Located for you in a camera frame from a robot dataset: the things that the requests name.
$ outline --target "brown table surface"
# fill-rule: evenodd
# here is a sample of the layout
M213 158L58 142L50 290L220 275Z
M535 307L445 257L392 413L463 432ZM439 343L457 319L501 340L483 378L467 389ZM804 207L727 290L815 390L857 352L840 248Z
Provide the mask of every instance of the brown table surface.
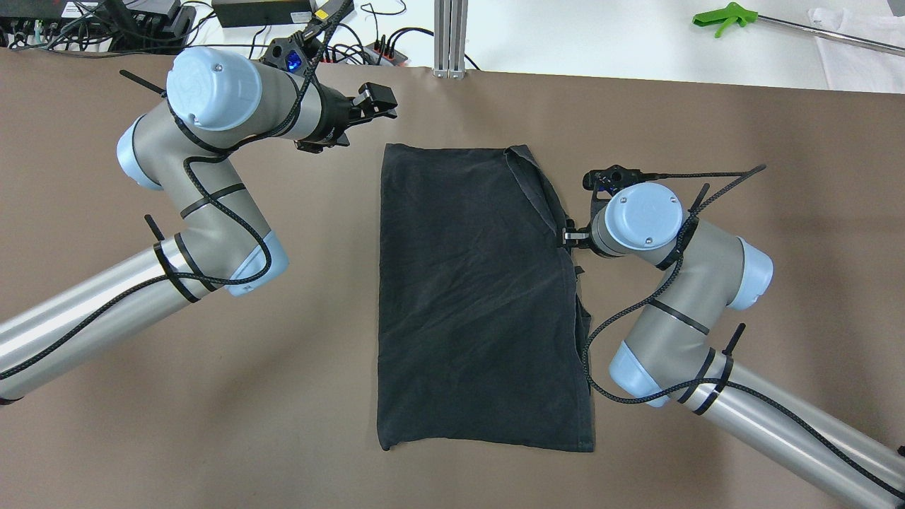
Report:
M120 134L159 98L171 59L0 52L0 317L148 247L142 215L181 229L163 194L119 170ZM671 403L595 397L597 450L376 440L383 146L528 144L579 223L581 177L767 171L704 218L769 253L736 358L882 443L905 444L905 96L324 65L352 94L393 87L398 120L321 155L268 139L233 156L291 257L281 278L217 292L0 412L0 505L26 507L836 507ZM714 186L720 182L713 180ZM674 182L686 204L701 182ZM653 290L633 259L577 254L600 322ZM633 318L595 343L597 372ZM603 380L608 387L612 382Z

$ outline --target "white cloth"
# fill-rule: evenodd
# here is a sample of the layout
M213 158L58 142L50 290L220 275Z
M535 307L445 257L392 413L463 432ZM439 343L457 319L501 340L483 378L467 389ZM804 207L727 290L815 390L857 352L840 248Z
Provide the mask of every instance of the white cloth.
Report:
M808 15L816 28L905 47L905 18L823 8ZM905 93L905 57L820 38L817 48L831 89Z

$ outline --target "blue light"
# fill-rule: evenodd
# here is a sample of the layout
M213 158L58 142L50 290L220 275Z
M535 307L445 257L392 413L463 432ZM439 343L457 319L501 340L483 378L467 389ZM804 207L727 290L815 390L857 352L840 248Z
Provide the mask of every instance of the blue light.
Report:
M286 55L286 68L289 69L289 72L295 72L296 69L301 67L301 58L298 53L295 51L289 52Z

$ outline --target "folded fabric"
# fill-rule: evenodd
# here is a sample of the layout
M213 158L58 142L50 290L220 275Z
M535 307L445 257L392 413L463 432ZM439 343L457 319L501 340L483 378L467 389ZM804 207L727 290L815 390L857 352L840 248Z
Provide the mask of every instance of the folded fabric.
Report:
M590 316L566 214L525 146L387 145L377 435L594 450Z
M905 47L905 18L823 8L808 15L817 28ZM817 39L817 48L831 89L905 93L905 57L825 39Z

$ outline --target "green grabber tool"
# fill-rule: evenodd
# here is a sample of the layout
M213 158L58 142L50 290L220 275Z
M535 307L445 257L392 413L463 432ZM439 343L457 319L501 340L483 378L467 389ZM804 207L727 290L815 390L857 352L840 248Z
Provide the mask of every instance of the green grabber tool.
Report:
M867 48L869 50L878 52L905 56L905 48L899 46L893 46L892 44L886 43L878 43L876 41L871 41L870 39L862 39L861 37L855 37L854 35L840 34L838 32L824 30L822 28L814 28L813 26L807 26L806 24L792 23L790 21L771 18L762 14L758 14L755 11L749 11L745 7L742 7L735 2L729 2L729 5L726 5L725 8L717 9L716 11L708 11L706 13L696 14L693 18L691 18L691 20L697 26L720 24L719 29L717 29L717 32L714 34L714 37L717 38L723 35L723 30L726 30L726 28L731 24L738 23L739 26L747 26L749 23L754 23L757 20L761 20L771 24L778 24L786 28L801 30L803 32L807 32L809 34L813 34L817 37L830 41L846 43L852 46Z

